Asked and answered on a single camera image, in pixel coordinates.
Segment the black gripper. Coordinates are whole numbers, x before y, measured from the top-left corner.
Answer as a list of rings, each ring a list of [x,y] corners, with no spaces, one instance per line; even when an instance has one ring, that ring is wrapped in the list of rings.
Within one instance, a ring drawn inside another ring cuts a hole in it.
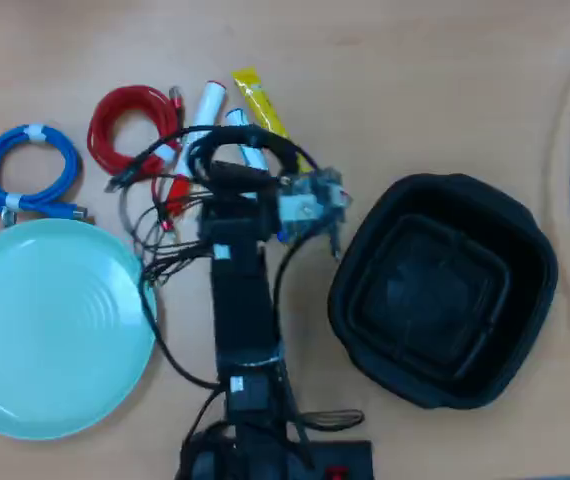
[[[214,161],[213,137],[195,140],[187,153],[187,167],[196,183],[209,181],[221,189],[259,190],[254,197],[218,193],[206,198],[199,214],[199,239],[206,243],[267,241],[279,231],[276,177],[267,170]]]

